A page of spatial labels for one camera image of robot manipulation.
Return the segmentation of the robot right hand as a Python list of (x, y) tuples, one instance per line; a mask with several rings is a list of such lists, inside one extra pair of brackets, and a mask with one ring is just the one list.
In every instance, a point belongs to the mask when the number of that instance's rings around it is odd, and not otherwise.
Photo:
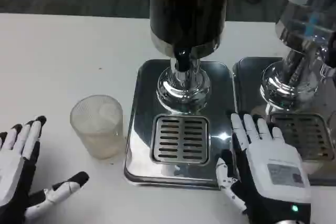
[(311, 188), (297, 149), (260, 116), (229, 117), (233, 147), (217, 160), (220, 190), (249, 223), (310, 223)]

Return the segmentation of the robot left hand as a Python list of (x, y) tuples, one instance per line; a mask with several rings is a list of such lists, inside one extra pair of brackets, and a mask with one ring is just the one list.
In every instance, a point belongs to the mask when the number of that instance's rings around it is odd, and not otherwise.
[(1, 132), (1, 223), (26, 223), (47, 213), (89, 180), (79, 172), (50, 188), (30, 193), (47, 119), (41, 115)]

